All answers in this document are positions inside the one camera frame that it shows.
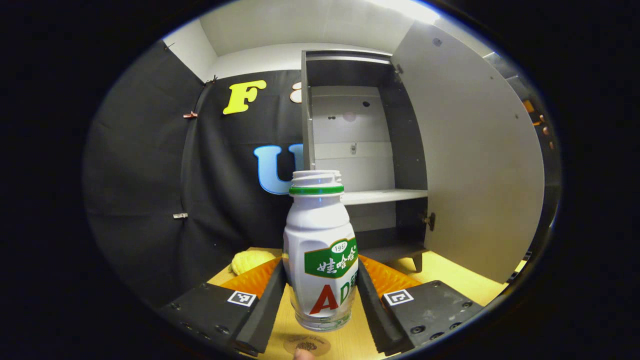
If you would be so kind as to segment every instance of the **green bottle label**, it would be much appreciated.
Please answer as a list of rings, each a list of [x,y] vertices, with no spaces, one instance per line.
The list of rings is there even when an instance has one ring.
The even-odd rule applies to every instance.
[[[340,239],[326,249],[305,253],[305,273],[338,279],[358,261],[356,238]]]

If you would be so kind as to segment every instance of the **white plastic bottle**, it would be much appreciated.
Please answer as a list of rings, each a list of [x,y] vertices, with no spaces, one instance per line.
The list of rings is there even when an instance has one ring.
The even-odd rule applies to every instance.
[[[283,262],[296,319],[312,331],[332,331],[351,318],[358,246],[336,170],[293,173],[294,198],[284,230]]]

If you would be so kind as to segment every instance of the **white shelf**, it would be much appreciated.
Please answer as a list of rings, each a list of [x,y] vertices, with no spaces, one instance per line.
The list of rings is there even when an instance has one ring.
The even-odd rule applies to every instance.
[[[387,189],[366,192],[345,192],[342,203],[345,205],[374,204],[427,197],[427,190]]]

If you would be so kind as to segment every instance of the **gray cabinet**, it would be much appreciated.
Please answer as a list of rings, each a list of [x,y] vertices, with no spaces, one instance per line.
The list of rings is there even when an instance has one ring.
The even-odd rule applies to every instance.
[[[393,55],[303,51],[302,82],[305,168],[342,172],[362,254],[428,249],[509,278],[540,222],[545,171],[527,110],[491,64],[416,21]]]
[[[424,149],[390,54],[303,51],[302,85],[305,168],[340,170],[360,252],[421,259]]]

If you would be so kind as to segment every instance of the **cabinet door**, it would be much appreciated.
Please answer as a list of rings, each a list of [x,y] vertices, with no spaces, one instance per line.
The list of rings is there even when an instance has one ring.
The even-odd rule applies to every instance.
[[[507,81],[436,26],[416,22],[391,57],[420,127],[436,214],[425,247],[497,282],[526,253],[544,171],[531,119]]]

